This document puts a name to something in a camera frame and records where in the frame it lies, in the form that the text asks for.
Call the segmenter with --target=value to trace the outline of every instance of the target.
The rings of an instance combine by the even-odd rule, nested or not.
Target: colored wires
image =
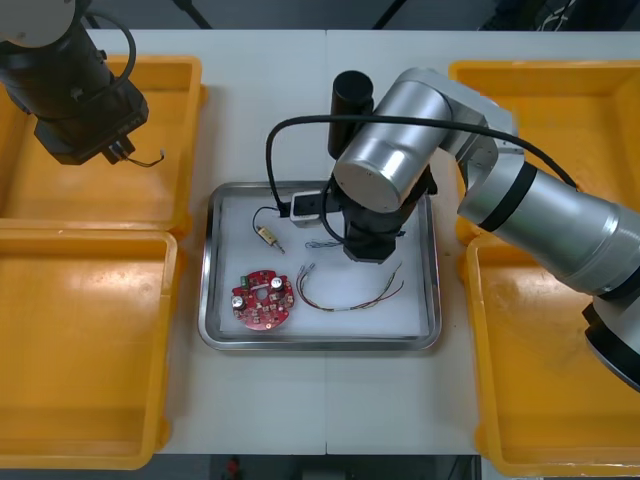
[[[402,264],[398,265],[398,267],[393,271],[393,273],[391,274],[391,276],[387,280],[387,284],[382,289],[382,292],[380,293],[380,295],[378,295],[373,300],[369,300],[368,302],[360,303],[360,304],[354,305],[352,307],[336,307],[336,308],[334,308],[334,307],[325,307],[325,306],[319,305],[318,303],[316,303],[313,300],[309,299],[309,297],[306,295],[304,289],[305,289],[305,283],[309,278],[309,274],[316,267],[315,263],[312,263],[308,267],[306,265],[303,265],[300,268],[300,271],[298,272],[298,277],[296,278],[296,291],[298,293],[298,296],[302,299],[302,301],[304,303],[306,303],[307,305],[309,305],[312,308],[315,308],[316,310],[322,310],[323,312],[348,312],[348,311],[351,311],[351,310],[364,310],[366,308],[375,307],[380,302],[384,302],[385,300],[388,300],[389,298],[391,298],[395,294],[397,294],[400,290],[402,290],[402,287],[404,287],[404,280],[402,281],[402,283],[400,284],[400,286],[396,290],[394,290],[392,293],[388,293],[389,290],[391,290],[391,285],[393,284],[393,281],[396,278],[396,274],[398,273],[398,270],[400,269],[401,266],[402,266]]]

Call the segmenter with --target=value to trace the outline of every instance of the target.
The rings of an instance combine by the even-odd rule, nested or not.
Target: yellow plastic bin
[[[118,75],[126,57],[109,66]],[[98,155],[82,166],[60,165],[33,135],[36,119],[0,91],[0,228],[190,229],[188,202],[198,116],[206,90],[195,57],[140,56],[131,81],[144,94],[149,119],[130,139],[133,158],[163,162],[111,165]]]
[[[581,190],[640,209],[640,62],[463,61],[449,76],[510,110]],[[461,177],[458,187],[462,197]],[[467,244],[482,230],[460,218],[456,232]]]
[[[162,418],[175,239],[0,229],[0,468],[134,469]]]
[[[589,349],[591,299],[493,236],[463,260],[480,453],[508,477],[639,475],[640,395]]]

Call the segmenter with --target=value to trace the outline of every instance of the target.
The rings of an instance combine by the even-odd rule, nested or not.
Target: tray rim
[[[178,243],[173,235],[161,231],[121,231],[89,229],[2,229],[0,241],[26,239],[36,242],[158,242],[164,244],[162,256],[162,283],[158,296],[158,314],[153,331],[153,348],[148,369],[148,386],[144,403],[142,434],[137,452],[128,455],[114,453],[92,455],[57,454],[0,454],[0,469],[3,468],[45,468],[45,469],[100,469],[134,470],[142,468],[158,450],[161,435],[165,434],[164,403],[166,398],[166,377],[168,373],[169,331],[173,316],[172,298],[178,293]]]
[[[482,279],[480,277],[479,255],[482,250],[508,249],[520,252],[493,235],[480,235],[468,245],[462,258],[464,266],[460,273],[465,283],[469,322],[473,333],[474,369],[478,405],[478,426],[474,435],[477,450],[488,458],[496,469],[507,477],[615,477],[636,476],[640,474],[640,464],[603,464],[603,463],[512,463],[503,455],[502,435],[500,434],[498,406],[495,394],[485,395],[487,390],[495,391],[493,367],[490,361],[491,348],[487,329]]]
[[[324,186],[323,181],[288,181],[278,183],[280,189],[308,189],[317,190]],[[263,336],[254,335],[243,337],[242,340],[227,340],[217,336],[211,336],[207,325],[211,315],[216,315],[213,303],[215,301],[215,286],[221,281],[219,269],[215,269],[215,277],[211,276],[212,260],[217,264],[219,245],[217,237],[220,223],[215,221],[220,217],[217,213],[222,206],[222,200],[234,190],[246,192],[268,189],[267,182],[230,182],[220,185],[209,197],[207,209],[207,229],[202,257],[202,277],[200,282],[200,303],[198,308],[198,332],[202,340],[210,347],[217,350],[279,350],[279,351],[411,351],[424,350],[431,347],[439,338],[442,330],[442,308],[440,301],[440,284],[438,272],[438,259],[436,255],[436,236],[433,223],[433,211],[429,197],[424,196],[425,217],[420,220],[421,239],[428,239],[431,248],[422,248],[423,282],[425,286],[426,307],[430,323],[430,333],[424,336],[407,336],[394,339],[381,339],[380,337],[362,337],[360,339],[344,337],[318,337],[297,336],[295,339],[286,337],[270,337],[267,341]]]

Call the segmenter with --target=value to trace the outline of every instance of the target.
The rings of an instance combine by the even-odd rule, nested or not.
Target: silver robotic arm
[[[375,114],[453,120],[516,134],[508,111],[424,69],[404,72]],[[529,252],[565,285],[593,296],[583,312],[589,344],[640,391],[640,215],[539,170],[513,144],[455,130],[366,124],[333,174],[365,209],[393,212],[438,147],[455,157],[465,182],[458,213]]]

